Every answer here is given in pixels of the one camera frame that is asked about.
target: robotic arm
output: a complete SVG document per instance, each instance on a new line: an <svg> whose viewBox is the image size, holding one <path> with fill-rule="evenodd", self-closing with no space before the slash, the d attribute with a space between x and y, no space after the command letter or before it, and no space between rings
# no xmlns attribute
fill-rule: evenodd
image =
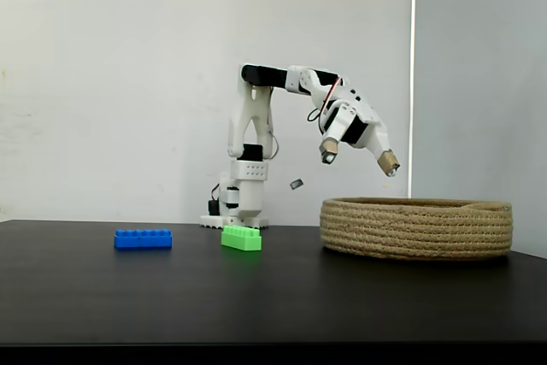
<svg viewBox="0 0 547 365"><path fill-rule="evenodd" d="M344 142L357 149L369 149L386 175L392 177L397 172L399 163L391 151L384 122L364 96L350 86L348 79L302 66L290 66L285 71L251 65L243 66L241 78L250 86L279 87L311 96L320 111L318 121L323 135L320 152L324 163L334 161L338 144ZM271 124L268 111L268 125Z"/></svg>
<svg viewBox="0 0 547 365"><path fill-rule="evenodd" d="M274 87L310 96L318 110L316 120L322 134L321 160L331 164L338 144L369 149L380 168L394 176L399 163L391 151L387 129L364 96L351 88L350 81L334 73L302 66L288 70L243 65L238 76L238 94L228 128L229 174L221 174L219 197L209 201L209 215L202 216L206 227L227 224L265 227L258 218L262 210L263 182L268 178L268 160L273 153L274 126L270 100ZM244 144L244 134L253 121L257 144Z"/></svg>

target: white backdrop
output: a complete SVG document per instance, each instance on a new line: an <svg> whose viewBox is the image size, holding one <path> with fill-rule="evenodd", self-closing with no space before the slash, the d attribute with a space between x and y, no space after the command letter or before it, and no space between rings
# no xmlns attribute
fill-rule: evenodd
<svg viewBox="0 0 547 365"><path fill-rule="evenodd" d="M417 0L413 197L510 201L547 257L547 0Z"/></svg>
<svg viewBox="0 0 547 365"><path fill-rule="evenodd" d="M197 222L228 170L241 62L347 75L402 163L387 179L345 146L322 165L311 102L275 91L273 224L317 224L327 197L405 196L409 27L410 0L0 0L0 218Z"/></svg>

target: woven basket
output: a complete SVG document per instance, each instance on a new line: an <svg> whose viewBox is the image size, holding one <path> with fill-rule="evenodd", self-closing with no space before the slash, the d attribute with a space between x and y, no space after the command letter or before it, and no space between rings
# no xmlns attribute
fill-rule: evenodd
<svg viewBox="0 0 547 365"><path fill-rule="evenodd" d="M332 250L403 260L477 260L511 248L510 203L406 198L334 198L321 207Z"/></svg>

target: cable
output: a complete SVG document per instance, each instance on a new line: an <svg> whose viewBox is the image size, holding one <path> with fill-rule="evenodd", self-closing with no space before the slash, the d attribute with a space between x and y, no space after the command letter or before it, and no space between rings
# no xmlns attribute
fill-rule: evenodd
<svg viewBox="0 0 547 365"><path fill-rule="evenodd" d="M275 140L275 152L272 154L270 158L268 158L268 160L273 160L273 158L277 156L277 153L279 153L279 142L277 141L277 138L274 136L272 132L270 132L270 134L272 134L272 137Z"/></svg>
<svg viewBox="0 0 547 365"><path fill-rule="evenodd" d="M316 111L318 112L317 115L316 115L313 119L310 119L309 117L310 117L313 113L315 113ZM314 121L317 120L317 117L319 117L319 109L315 108L315 109L313 109L313 110L311 110L311 111L309 112L308 118L307 118L306 120L308 120L310 123L313 123Z"/></svg>
<svg viewBox="0 0 547 365"><path fill-rule="evenodd" d="M218 197L215 198L215 196L214 196L213 194L215 193L215 190L216 190L217 188L219 188L220 186L221 186L221 183L215 185L215 186L213 187L213 190L211 190L211 198L213 198L215 201L218 201L219 198L218 198Z"/></svg>
<svg viewBox="0 0 547 365"><path fill-rule="evenodd" d="M321 110L319 110L319 114L317 115L317 126L319 127L320 132L324 132L324 130L321 130L321 115L323 114L323 111L325 111L325 107L328 104L328 101L331 99L332 93L334 92L334 89L340 82L341 78L337 77L334 83L331 85L331 89L326 94L325 101L323 101L323 104L321 105Z"/></svg>

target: toy brick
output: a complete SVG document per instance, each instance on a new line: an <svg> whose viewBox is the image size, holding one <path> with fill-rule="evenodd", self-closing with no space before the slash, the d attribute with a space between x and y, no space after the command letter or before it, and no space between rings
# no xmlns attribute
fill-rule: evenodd
<svg viewBox="0 0 547 365"><path fill-rule="evenodd" d="M240 226L224 226L222 230L222 245L241 251L260 251L262 237L260 230Z"/></svg>
<svg viewBox="0 0 547 365"><path fill-rule="evenodd" d="M171 248L173 237L169 230L116 230L115 248Z"/></svg>

